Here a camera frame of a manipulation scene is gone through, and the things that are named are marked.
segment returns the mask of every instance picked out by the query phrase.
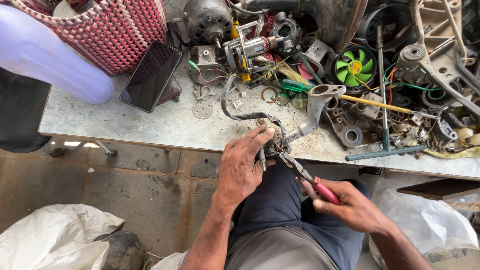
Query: washer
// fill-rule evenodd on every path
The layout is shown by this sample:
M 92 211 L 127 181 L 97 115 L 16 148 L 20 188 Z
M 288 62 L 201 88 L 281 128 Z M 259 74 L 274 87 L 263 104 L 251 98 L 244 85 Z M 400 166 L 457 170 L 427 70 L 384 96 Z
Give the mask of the washer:
M 207 100 L 199 100 L 193 105 L 192 112 L 195 117 L 205 119 L 212 115 L 213 106 Z

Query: hand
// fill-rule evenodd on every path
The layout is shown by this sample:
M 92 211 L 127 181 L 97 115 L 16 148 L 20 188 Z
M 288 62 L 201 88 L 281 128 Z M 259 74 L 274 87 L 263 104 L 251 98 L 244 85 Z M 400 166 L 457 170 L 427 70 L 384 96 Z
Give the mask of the hand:
M 334 205 L 321 199 L 313 201 L 315 211 L 333 215 L 345 225 L 361 233 L 386 233 L 396 227 L 378 207 L 349 182 L 335 182 L 321 179 L 320 183 L 328 187 L 340 201 Z
M 260 147 L 268 142 L 275 133 L 274 128 L 260 126 L 248 133 L 245 138 L 238 138 L 225 146 L 220 168 L 218 170 L 218 188 L 214 198 L 217 203 L 232 211 L 262 181 L 263 168 L 260 161 L 253 163 Z M 267 160 L 266 166 L 274 165 L 275 160 Z

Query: green wire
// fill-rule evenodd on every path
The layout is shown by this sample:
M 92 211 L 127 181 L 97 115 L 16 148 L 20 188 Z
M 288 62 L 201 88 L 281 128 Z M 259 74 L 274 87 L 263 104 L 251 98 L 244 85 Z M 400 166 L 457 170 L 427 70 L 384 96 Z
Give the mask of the green wire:
M 389 67 L 385 70 L 385 72 L 384 72 L 385 81 L 386 81 L 389 85 L 393 85 L 393 86 L 409 86 L 409 87 L 411 87 L 411 88 L 416 88 L 416 89 L 420 89 L 420 90 L 423 90 L 423 91 L 436 91 L 436 90 L 440 90 L 440 87 L 428 89 L 428 88 L 423 88 L 423 87 L 420 87 L 420 86 L 415 86 L 415 85 L 405 84 L 405 83 L 401 83 L 401 84 L 391 83 L 391 82 L 387 79 L 387 72 L 388 72 L 388 70 L 390 70 L 394 65 L 396 65 L 396 62 L 393 63 L 391 66 L 389 66 Z

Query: phone screen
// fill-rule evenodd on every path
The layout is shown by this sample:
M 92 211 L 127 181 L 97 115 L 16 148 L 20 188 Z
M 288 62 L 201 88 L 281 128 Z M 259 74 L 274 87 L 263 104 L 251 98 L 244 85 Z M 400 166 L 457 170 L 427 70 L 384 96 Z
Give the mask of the phone screen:
M 181 51 L 159 41 L 152 42 L 120 95 L 120 100 L 152 112 L 180 59 Z

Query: knee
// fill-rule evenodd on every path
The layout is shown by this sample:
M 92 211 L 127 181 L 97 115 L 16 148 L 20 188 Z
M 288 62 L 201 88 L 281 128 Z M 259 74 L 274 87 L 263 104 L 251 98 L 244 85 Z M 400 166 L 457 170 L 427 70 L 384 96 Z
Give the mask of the knee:
M 355 180 L 355 179 L 344 179 L 341 181 L 346 181 L 350 182 L 356 189 L 358 189 L 365 197 L 370 199 L 370 191 L 368 191 L 368 188 L 362 184 L 362 182 Z

